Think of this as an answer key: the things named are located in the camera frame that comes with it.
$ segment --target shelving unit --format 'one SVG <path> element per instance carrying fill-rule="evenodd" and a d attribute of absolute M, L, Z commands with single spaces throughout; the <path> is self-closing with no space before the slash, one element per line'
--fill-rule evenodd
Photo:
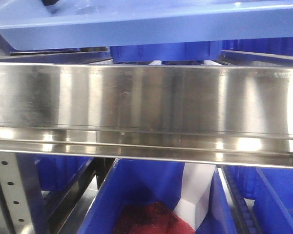
<path fill-rule="evenodd" d="M 69 176 L 42 191 L 35 154 L 89 160 L 50 164 Z M 242 168 L 293 169 L 293 0 L 0 0 L 0 234 L 92 232 L 132 159 L 217 164 L 224 234 L 272 234 L 260 180 L 293 230 Z"/>

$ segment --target plastic bin rim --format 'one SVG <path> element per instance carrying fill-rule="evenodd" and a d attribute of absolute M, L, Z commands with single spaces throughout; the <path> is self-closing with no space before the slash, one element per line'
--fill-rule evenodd
<path fill-rule="evenodd" d="M 71 16 L 50 16 L 42 18 L 32 18 L 30 22 L 28 19 L 11 19 L 0 20 L 0 29 L 12 29 L 12 28 L 30 28 L 30 27 L 45 27 L 45 26 L 57 26 L 57 25 L 71 25 L 71 24 L 86 24 L 86 23 L 103 23 L 103 22 L 121 22 L 121 21 L 137 21 L 153 18 L 169 18 L 177 16 L 191 16 L 191 15 L 205 15 L 205 14 L 219 14 L 219 13 L 234 13 L 244 11 L 269 11 L 269 10 L 285 10 L 293 9 L 293 0 L 264 0 L 264 1 L 250 1 L 250 2 L 238 2 L 239 4 L 223 3 L 223 4 L 206 4 L 187 7 L 176 7 L 175 9 L 184 9 L 184 11 L 172 11 L 172 8 L 166 12 L 163 9 L 158 9 L 157 12 L 152 14 L 152 11 L 147 15 L 139 18 L 131 17 L 129 14 L 120 15 L 120 18 L 116 16 L 107 17 L 104 14 L 98 17 L 100 14 L 89 15 L 71 15 Z"/>

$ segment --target stainless steel shelf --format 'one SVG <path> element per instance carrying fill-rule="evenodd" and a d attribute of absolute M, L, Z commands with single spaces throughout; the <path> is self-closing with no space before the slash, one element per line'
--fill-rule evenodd
<path fill-rule="evenodd" d="M 293 167 L 293 68 L 0 63 L 0 151 Z"/>

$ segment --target metal rack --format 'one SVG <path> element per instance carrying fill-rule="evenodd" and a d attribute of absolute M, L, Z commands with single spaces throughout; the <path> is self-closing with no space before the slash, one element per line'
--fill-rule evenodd
<path fill-rule="evenodd" d="M 293 68 L 0 63 L 0 232 L 57 233 L 25 153 L 293 168 Z"/>
<path fill-rule="evenodd" d="M 18 19 L 22 7 L 14 7 L 11 19 L 19 23 L 2 19 L 0 32 L 31 49 L 293 36 L 293 0 L 218 2 L 217 11 L 188 2 L 171 6 L 184 9 L 181 15 L 163 15 L 158 5 L 145 19 L 133 14 L 118 22 L 122 15 L 114 21 L 106 15 L 103 23 L 97 15 L 73 21 L 33 15 L 28 23 Z M 176 26 L 169 27 L 173 34 L 180 29 L 178 36 L 162 33 L 164 24 Z M 120 25 L 126 30 L 112 37 Z M 74 39 L 60 33 L 57 40 L 41 40 L 63 26 Z M 19 27 L 26 33 L 15 40 Z M 77 40 L 80 33 L 85 40 Z M 111 54 L 82 49 L 10 56 L 9 49 L 0 36 L 0 234 L 76 233 L 114 158 L 218 164 L 239 234 L 261 234 L 224 165 L 293 168 L 293 57 L 222 51 L 217 62 L 224 66 L 217 67 L 96 66 L 89 64 L 110 64 Z M 42 194 L 29 155 L 39 153 L 94 159 L 64 191 Z"/>

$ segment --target white paper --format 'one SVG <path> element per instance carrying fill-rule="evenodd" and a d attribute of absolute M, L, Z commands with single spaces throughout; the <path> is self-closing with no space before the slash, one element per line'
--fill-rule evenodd
<path fill-rule="evenodd" d="M 185 163 L 181 198 L 174 212 L 194 230 L 209 210 L 209 191 L 215 165 Z"/>

